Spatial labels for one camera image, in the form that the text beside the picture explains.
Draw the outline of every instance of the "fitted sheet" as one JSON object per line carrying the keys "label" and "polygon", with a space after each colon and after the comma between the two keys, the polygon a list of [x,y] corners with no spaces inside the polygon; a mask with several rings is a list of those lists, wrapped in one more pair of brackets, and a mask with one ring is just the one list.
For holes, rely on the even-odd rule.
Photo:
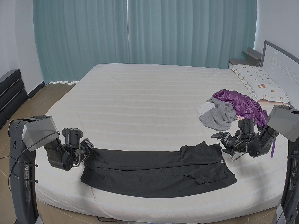
{"label": "fitted sheet", "polygon": [[[88,72],[48,112],[59,131],[79,128],[96,148],[178,151],[205,141],[217,131],[204,127],[198,110],[213,93],[236,90],[251,97],[231,70],[144,64],[100,64]],[[263,104],[270,113],[273,105]],[[237,130],[233,121],[229,131]],[[43,148],[36,151],[37,198],[59,208],[125,221],[208,223],[248,215],[279,202],[286,175],[287,139],[270,152],[237,161],[222,153],[237,183],[212,192],[142,198],[110,193],[80,181],[81,164],[66,172],[50,166]]]}

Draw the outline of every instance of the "purple strap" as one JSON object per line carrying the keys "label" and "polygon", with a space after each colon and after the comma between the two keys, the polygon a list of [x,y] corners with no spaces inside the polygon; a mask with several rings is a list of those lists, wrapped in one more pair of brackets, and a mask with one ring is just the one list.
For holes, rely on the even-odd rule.
{"label": "purple strap", "polygon": [[275,141],[276,141],[276,140],[274,140],[273,145],[272,145],[271,158],[273,158],[273,154],[274,154]]}

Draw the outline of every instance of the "tile floor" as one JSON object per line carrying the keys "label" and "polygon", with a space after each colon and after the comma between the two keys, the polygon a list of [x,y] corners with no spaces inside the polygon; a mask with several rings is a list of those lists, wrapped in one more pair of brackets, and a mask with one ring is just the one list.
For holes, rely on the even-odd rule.
{"label": "tile floor", "polygon": [[[7,135],[9,122],[13,119],[30,117],[33,115],[45,115],[47,111],[74,85],[68,84],[48,84],[43,87],[30,100],[27,100],[13,114],[11,119],[0,130],[0,158],[9,155],[9,137]],[[13,202],[7,186],[8,159],[0,160],[0,223],[14,223],[16,216]],[[42,214],[45,224],[98,224],[101,223],[97,217],[83,215],[80,213],[66,211],[57,207],[37,202],[39,212]],[[237,217],[230,220],[215,222],[214,224],[270,224],[274,216],[275,208],[254,213],[251,215]]]}

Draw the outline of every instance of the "white headboard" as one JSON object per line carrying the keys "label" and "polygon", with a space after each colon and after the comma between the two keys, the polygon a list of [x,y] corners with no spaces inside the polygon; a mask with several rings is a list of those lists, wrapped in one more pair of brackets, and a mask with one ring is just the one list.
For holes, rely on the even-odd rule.
{"label": "white headboard", "polygon": [[290,104],[299,109],[299,59],[265,41],[261,66],[288,95]]}

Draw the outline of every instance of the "floral pillowcase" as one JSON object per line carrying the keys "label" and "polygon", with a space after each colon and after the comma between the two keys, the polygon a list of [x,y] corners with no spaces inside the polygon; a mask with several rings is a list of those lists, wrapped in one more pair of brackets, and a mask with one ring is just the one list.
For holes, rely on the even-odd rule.
{"label": "floral pillowcase", "polygon": [[286,93],[260,66],[233,65],[229,67],[244,83],[255,101],[265,99],[274,102],[289,102]]}

